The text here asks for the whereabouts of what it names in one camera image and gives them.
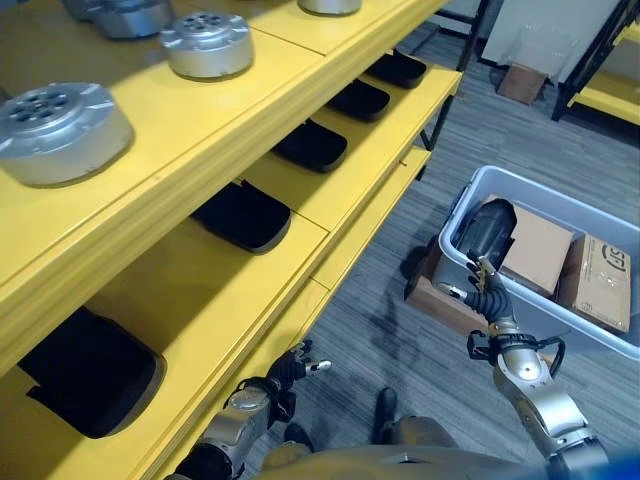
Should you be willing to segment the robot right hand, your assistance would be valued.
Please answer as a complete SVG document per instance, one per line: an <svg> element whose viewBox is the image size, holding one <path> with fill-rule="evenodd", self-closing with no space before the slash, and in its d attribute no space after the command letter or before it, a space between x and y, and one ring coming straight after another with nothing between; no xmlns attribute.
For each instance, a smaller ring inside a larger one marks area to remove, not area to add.
<svg viewBox="0 0 640 480"><path fill-rule="evenodd" d="M466 267L471 273L469 283L474 291L463 290L450 283L439 282L436 288L482 315L489 325L517 328L517 322L509 292L500 273L489 258L470 251Z"/></svg>

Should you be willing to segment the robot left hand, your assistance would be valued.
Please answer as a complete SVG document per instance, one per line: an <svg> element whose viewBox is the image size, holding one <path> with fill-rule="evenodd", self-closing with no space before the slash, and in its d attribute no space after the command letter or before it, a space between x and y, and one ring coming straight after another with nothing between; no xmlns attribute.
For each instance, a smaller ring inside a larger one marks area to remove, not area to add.
<svg viewBox="0 0 640 480"><path fill-rule="evenodd" d="M269 368L266 378L280 392L288 391L293 384L316 373L329 370L330 360L312 360L309 354L312 349L311 340L303 340L285 351Z"/></svg>

